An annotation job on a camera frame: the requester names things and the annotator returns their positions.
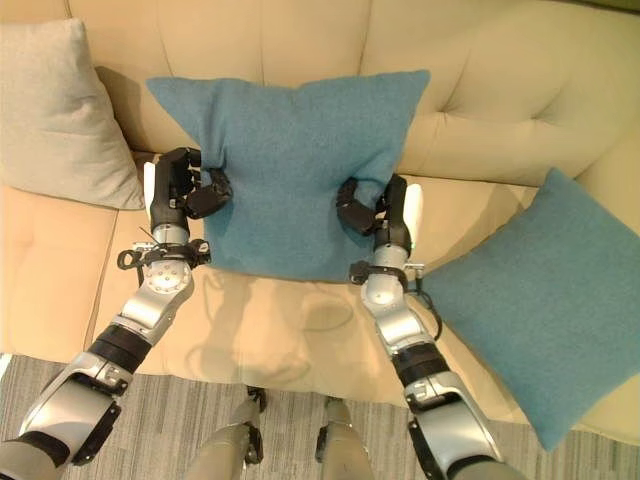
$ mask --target tufted sofa back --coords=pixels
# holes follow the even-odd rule
[[[145,79],[297,86],[428,69],[402,173],[539,185],[640,119],[640,16],[523,0],[6,0],[3,21],[84,20],[131,147],[191,144]]]

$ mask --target gray carpet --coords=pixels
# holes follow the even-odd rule
[[[60,366],[14,357],[0,384],[0,438],[15,435],[31,401]],[[122,402],[123,413],[96,460],[74,467],[65,479],[178,480],[197,448],[226,424],[245,395],[242,386],[215,385],[173,377],[138,375]],[[319,479],[314,461],[323,397],[269,392],[262,415],[265,459],[245,479]],[[424,479],[405,430],[408,413],[387,405],[347,402],[353,424],[369,449],[378,479]],[[492,422],[509,463],[536,480],[631,480],[639,478],[640,448],[572,432],[552,454],[530,428]]]

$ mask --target sofa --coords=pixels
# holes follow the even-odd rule
[[[294,87],[428,69],[397,172],[423,188],[412,260],[433,269],[525,209],[550,166],[640,233],[640,15],[603,3],[633,6],[5,0],[0,8],[2,22],[84,22],[139,173],[158,153],[197,147],[151,96],[147,78]],[[146,213],[2,189],[0,351],[68,362],[135,291],[135,274],[119,270],[116,257],[145,241]],[[190,228],[202,237],[202,222]],[[194,279],[193,296],[139,373],[404,405],[359,287],[211,267]],[[432,316],[410,301],[433,331]],[[490,366],[446,326],[438,343],[489,418],[527,421]],[[639,392],[636,375],[576,428],[638,444]]]

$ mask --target silver robot arm segment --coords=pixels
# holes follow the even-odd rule
[[[360,233],[374,235],[375,247],[371,264],[352,265],[351,281],[362,285],[362,302],[404,386],[413,413],[409,433],[425,475],[429,480],[524,479],[502,463],[487,419],[406,302],[404,270],[420,221],[412,205],[405,208],[406,181],[394,175],[376,211],[354,198],[356,186],[350,179],[341,188],[338,215]],[[421,198],[418,203],[421,209]]]
[[[121,252],[139,288],[85,352],[44,388],[13,440],[0,443],[0,480],[57,480],[70,465],[90,462],[113,429],[124,394],[147,353],[193,293],[191,270],[210,261],[207,242],[189,242],[187,216],[220,209],[232,192],[221,170],[202,187],[200,152],[176,149],[155,166],[149,212],[154,242]]]

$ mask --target pillow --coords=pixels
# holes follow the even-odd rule
[[[424,286],[547,450],[640,370],[640,238],[559,170],[527,210]]]
[[[347,77],[297,89],[236,79],[153,78],[160,104],[223,167],[233,199],[205,220],[217,267],[346,281],[372,239],[343,227],[335,201],[349,178],[373,208],[399,160],[425,71]],[[209,181],[204,175],[204,184]]]
[[[1,25],[3,182],[115,208],[144,207],[131,153],[70,19]]]

